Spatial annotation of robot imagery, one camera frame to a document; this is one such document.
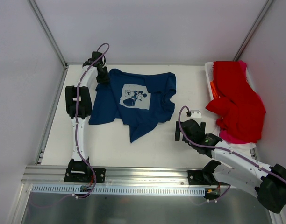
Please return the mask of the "blue mickey t shirt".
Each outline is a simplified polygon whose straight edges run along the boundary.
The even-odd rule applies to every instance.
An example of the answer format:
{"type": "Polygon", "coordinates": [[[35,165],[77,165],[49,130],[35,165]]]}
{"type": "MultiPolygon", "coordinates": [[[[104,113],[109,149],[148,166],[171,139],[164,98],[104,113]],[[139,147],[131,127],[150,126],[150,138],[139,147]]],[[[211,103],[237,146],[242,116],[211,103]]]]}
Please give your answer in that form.
{"type": "Polygon", "coordinates": [[[108,75],[110,83],[96,87],[90,125],[121,119],[129,126],[129,141],[134,142],[171,119],[175,110],[171,98],[177,91],[175,74],[141,75],[111,69],[108,75]]]}

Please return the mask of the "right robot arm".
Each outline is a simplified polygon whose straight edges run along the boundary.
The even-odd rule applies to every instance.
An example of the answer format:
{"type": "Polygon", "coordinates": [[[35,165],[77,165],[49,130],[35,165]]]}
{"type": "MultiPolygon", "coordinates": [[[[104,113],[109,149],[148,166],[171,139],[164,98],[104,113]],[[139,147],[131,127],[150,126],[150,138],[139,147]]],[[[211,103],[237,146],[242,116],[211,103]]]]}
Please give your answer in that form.
{"type": "Polygon", "coordinates": [[[259,162],[235,150],[213,133],[205,133],[205,122],[193,119],[176,122],[175,140],[183,141],[210,162],[197,173],[188,172],[190,183],[224,183],[254,196],[259,203],[279,214],[286,206],[286,169],[259,162]]]}

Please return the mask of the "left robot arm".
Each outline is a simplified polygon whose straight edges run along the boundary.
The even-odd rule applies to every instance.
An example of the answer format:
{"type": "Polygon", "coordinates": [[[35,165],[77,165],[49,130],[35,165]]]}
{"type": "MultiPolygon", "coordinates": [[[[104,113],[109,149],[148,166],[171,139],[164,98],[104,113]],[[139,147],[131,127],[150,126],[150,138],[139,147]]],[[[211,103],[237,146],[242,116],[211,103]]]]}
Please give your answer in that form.
{"type": "Polygon", "coordinates": [[[86,182],[91,177],[85,133],[93,108],[89,89],[94,81],[105,85],[110,83],[105,55],[98,51],[93,51],[91,58],[83,63],[77,83],[66,86],[64,90],[66,112],[71,119],[74,134],[68,176],[75,174],[80,182],[86,182]]]}

